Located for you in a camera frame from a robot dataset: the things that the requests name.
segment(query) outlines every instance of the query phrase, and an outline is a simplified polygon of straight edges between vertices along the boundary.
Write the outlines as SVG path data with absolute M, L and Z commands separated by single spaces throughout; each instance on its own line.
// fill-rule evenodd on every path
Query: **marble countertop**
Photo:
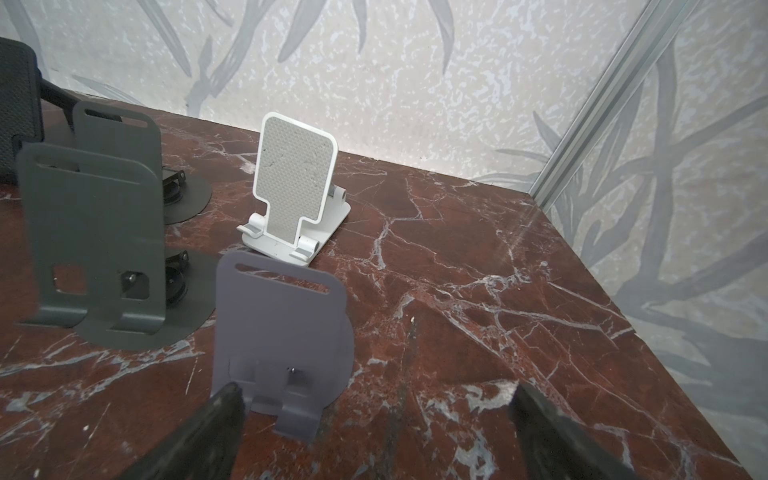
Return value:
M 214 188 L 168 246 L 244 249 L 259 135 L 135 109 Z M 353 376 L 309 446 L 250 414 L 232 478 L 525 478 L 521 380 L 644 478 L 748 478 L 527 194 L 351 154 L 333 182 L 352 211 L 312 267 L 347 286 Z M 143 353 L 20 326 L 37 293 L 14 187 L 0 225 L 0 478 L 114 477 L 207 401 L 215 313 Z

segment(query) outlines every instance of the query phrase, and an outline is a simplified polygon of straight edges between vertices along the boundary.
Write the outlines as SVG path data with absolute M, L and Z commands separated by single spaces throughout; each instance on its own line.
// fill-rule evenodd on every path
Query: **phone stand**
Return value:
M 18 153 L 40 291 L 25 323 L 74 327 L 115 349 L 175 343 L 213 312 L 216 259 L 186 250 L 166 258 L 161 159 L 152 151 L 160 131 L 146 115 L 84 101 L 73 117 L 79 148 L 41 142 Z
M 253 195 L 266 215 L 237 229 L 250 248 L 309 265 L 349 214 L 346 190 L 331 184 L 339 148 L 332 135 L 276 113 L 261 132 Z
M 311 442 L 352 374 L 346 288 L 329 273 L 242 251 L 221 258 L 216 284 L 211 392 L 236 382 L 247 409 L 277 415 L 276 433 Z
M 15 155 L 28 142 L 45 140 L 65 147 L 88 150 L 92 145 L 89 137 L 75 138 L 72 111 L 79 99 L 45 80 L 37 68 L 35 52 L 20 41 L 0 38 L 0 65 L 3 65 L 0 88 L 0 183 L 16 184 Z M 67 125 L 44 127 L 40 99 L 60 107 Z M 91 114 L 121 122 L 118 115 L 106 114 L 109 108 L 96 105 Z M 145 149 L 150 154 L 161 155 L 160 142 Z M 208 205 L 213 190 L 210 183 L 184 170 L 163 167 L 163 205 L 166 225 L 189 220 Z

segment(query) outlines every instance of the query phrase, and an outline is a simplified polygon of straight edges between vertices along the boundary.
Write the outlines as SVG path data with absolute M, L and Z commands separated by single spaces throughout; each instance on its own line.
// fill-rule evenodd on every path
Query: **wall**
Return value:
M 0 35 L 65 88 L 527 190 L 644 3 L 3 0 Z
M 702 2 L 549 212 L 755 478 L 768 468 L 768 3 Z

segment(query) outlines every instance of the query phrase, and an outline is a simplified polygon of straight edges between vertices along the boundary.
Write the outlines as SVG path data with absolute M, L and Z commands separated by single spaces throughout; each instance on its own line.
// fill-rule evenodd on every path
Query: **white phone stand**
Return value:
M 253 196 L 266 215 L 237 229 L 265 255 L 309 265 L 349 214 L 346 190 L 331 184 L 339 148 L 331 134 L 270 112 L 261 126 Z

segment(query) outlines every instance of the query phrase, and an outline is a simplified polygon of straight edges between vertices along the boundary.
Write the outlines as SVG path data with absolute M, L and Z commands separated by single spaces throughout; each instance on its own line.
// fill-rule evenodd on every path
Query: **wallpaper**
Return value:
M 645 3 L 2 0 L 0 36 L 65 88 L 527 190 Z
M 755 478 L 768 468 L 767 46 L 768 3 L 700 4 L 549 212 Z

